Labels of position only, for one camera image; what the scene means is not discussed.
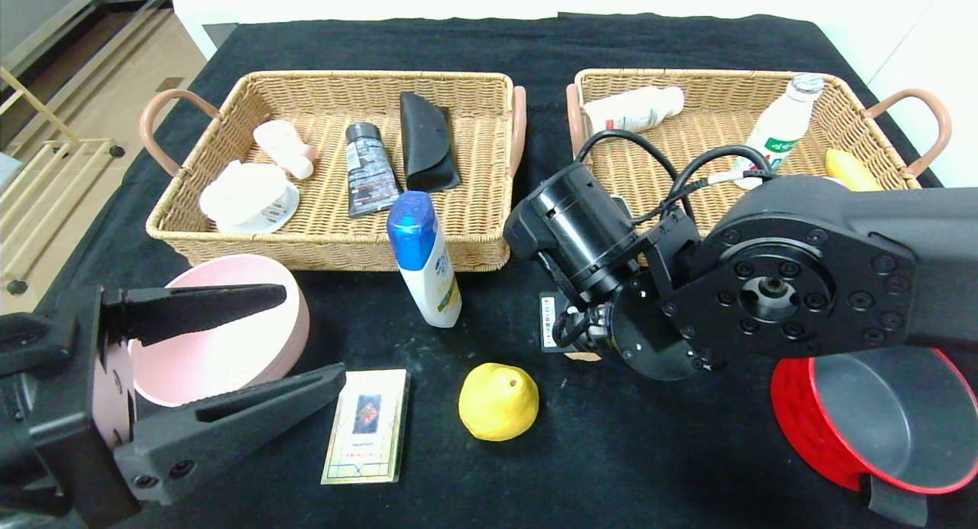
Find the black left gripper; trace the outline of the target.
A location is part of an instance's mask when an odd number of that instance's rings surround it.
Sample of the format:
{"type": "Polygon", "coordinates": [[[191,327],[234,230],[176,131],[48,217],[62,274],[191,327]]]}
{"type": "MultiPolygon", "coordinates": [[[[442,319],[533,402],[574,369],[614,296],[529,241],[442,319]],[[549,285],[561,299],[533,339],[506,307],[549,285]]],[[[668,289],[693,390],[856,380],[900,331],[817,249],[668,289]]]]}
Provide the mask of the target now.
{"type": "Polygon", "coordinates": [[[136,515],[139,501],[173,505],[338,400],[342,362],[151,415],[126,444],[135,401],[119,343],[150,346],[286,299],[274,283],[119,290],[107,300],[85,287],[52,312],[4,314],[3,518],[74,514],[109,527],[136,515]]]}

